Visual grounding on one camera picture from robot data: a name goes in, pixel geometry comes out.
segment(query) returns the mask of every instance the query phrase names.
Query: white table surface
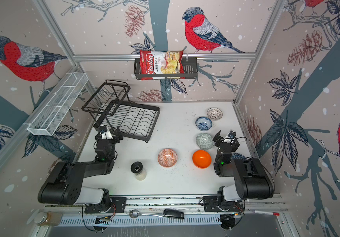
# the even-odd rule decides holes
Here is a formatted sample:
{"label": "white table surface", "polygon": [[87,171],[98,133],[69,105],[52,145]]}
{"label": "white table surface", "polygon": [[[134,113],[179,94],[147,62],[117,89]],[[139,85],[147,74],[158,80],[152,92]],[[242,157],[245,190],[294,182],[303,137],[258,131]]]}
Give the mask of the white table surface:
{"label": "white table surface", "polygon": [[[88,177],[83,186],[106,188],[111,195],[181,195],[181,194],[213,194],[221,186],[233,183],[233,178],[220,178],[215,174],[217,147],[207,152],[212,158],[208,168],[197,168],[192,162],[192,154],[199,150],[196,136],[202,131],[195,126],[198,117],[206,116],[211,107],[219,108],[223,117],[212,121],[212,128],[207,131],[212,137],[221,130],[225,137],[230,130],[236,131],[237,137],[243,136],[236,114],[230,102],[185,102],[185,103],[147,103],[158,106],[160,114],[149,143],[124,137],[116,144],[118,157],[110,174]],[[80,162],[92,161],[95,158],[93,148],[97,131],[92,128],[87,139]],[[158,153],[165,148],[175,150],[177,163],[170,167],[162,167],[158,163]],[[240,142],[238,153],[250,156],[246,142]],[[135,161],[143,164],[147,172],[143,181],[138,181],[130,171]]]}

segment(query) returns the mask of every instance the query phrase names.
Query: black wire dish rack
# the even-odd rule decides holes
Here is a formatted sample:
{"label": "black wire dish rack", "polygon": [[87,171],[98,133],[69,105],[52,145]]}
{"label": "black wire dish rack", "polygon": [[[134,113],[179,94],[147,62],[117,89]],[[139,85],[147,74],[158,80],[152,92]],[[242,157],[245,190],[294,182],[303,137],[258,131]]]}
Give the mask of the black wire dish rack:
{"label": "black wire dish rack", "polygon": [[125,82],[106,80],[82,107],[95,120],[94,128],[107,125],[112,134],[148,142],[159,115],[159,107],[131,102]]}

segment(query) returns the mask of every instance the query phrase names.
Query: black remote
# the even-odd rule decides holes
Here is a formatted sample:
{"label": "black remote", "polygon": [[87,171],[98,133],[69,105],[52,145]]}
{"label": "black remote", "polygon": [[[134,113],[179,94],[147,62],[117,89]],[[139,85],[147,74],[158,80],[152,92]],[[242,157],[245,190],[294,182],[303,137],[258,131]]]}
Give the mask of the black remote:
{"label": "black remote", "polygon": [[169,218],[177,218],[177,219],[184,219],[184,213],[183,212],[179,212],[179,211],[175,211],[175,210],[169,210],[169,209],[165,209],[163,211],[163,216],[164,217],[169,217]]}

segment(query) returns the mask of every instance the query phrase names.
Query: spoon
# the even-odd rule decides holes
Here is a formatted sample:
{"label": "spoon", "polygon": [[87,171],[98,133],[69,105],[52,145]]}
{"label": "spoon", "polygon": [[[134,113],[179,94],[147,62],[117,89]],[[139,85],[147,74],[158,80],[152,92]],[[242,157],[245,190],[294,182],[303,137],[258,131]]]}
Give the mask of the spoon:
{"label": "spoon", "polygon": [[163,217],[162,213],[155,213],[155,214],[141,214],[137,209],[129,211],[129,216],[131,218],[136,218],[138,216],[158,216],[158,217]]}

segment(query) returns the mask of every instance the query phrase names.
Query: salt shaker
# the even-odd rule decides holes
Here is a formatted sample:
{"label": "salt shaker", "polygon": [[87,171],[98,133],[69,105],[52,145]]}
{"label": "salt shaker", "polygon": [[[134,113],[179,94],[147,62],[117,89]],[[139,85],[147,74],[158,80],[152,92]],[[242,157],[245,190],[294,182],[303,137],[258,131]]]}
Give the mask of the salt shaker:
{"label": "salt shaker", "polygon": [[142,163],[139,161],[136,161],[131,165],[130,171],[134,173],[134,176],[137,180],[142,181],[146,177],[146,170],[143,168]]}
{"label": "salt shaker", "polygon": [[34,218],[38,226],[57,226],[61,223],[62,214],[57,212],[40,212]]}

